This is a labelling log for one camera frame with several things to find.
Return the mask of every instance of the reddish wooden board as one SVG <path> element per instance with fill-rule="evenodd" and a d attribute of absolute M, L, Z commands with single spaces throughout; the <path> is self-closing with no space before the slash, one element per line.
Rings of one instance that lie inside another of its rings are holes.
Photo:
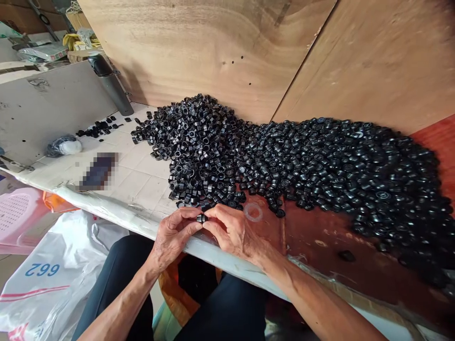
<path fill-rule="evenodd" d="M 416 142 L 435 151 L 441 165 L 442 191 L 455 198 L 455 115 L 443 119 L 412 135 Z M 374 247 L 374 238 L 363 238 L 349 230 L 351 221 L 345 214 L 323 212 L 319 208 L 306 212 L 286 202 L 286 217 L 278 219 L 260 196 L 247 194 L 245 207 L 260 222 L 251 223 L 253 229 L 276 249 L 294 260 L 334 278 L 368 298 L 385 302 L 402 316 L 415 323 L 453 332 L 450 316 L 451 303 L 440 291 L 425 285 L 417 274 L 401 266 L 390 254 Z M 350 250 L 356 261 L 348 263 L 337 253 Z"/>

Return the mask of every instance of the gray thermos bottle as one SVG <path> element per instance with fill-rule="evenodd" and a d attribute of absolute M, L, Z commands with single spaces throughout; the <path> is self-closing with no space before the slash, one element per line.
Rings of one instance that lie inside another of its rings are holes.
<path fill-rule="evenodd" d="M 117 106 L 118 112 L 122 116 L 132 115 L 134 110 L 131 107 L 131 103 L 129 103 L 128 97 L 123 92 L 120 82 L 114 72 L 112 72 L 106 59 L 101 54 L 97 54 L 90 56 L 88 60 L 96 75 L 100 78 L 104 89 Z"/>

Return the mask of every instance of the wrinkled hand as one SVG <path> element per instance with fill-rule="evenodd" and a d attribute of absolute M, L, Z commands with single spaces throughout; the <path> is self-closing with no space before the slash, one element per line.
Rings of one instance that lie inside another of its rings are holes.
<path fill-rule="evenodd" d="M 161 221 L 147 260 L 153 269 L 162 272 L 179 256 L 190 237 L 202 229 L 195 220 L 201 213 L 199 208 L 181 207 Z"/>
<path fill-rule="evenodd" d="M 261 239 L 248 226 L 248 221 L 242 211 L 218 204 L 204 213 L 209 218 L 218 219 L 224 226 L 213 219 L 203 224 L 218 240 L 223 251 L 229 252 L 251 263 L 255 262 L 255 255 L 263 246 Z"/>

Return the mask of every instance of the printed number 662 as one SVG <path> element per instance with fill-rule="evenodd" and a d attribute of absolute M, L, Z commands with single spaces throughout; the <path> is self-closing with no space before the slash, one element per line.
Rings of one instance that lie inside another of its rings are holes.
<path fill-rule="evenodd" d="M 55 275 L 57 273 L 57 271 L 59 269 L 60 269 L 60 265 L 58 265 L 58 264 L 55 264 L 53 267 L 51 267 L 50 264 L 34 263 L 34 264 L 32 264 L 32 268 L 29 269 L 25 273 L 25 275 L 27 277 L 33 276 L 33 275 L 43 276 L 44 274 L 46 274 L 49 271 L 49 273 L 47 275 L 48 276 L 53 276 L 53 275 Z"/>

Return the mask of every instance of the pink basket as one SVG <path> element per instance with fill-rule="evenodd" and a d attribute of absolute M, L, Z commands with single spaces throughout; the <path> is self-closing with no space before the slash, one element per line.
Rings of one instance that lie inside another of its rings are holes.
<path fill-rule="evenodd" d="M 26 236 L 49 210 L 42 201 L 43 192 L 20 188 L 0 196 L 0 253 L 30 254 L 40 239 Z"/>

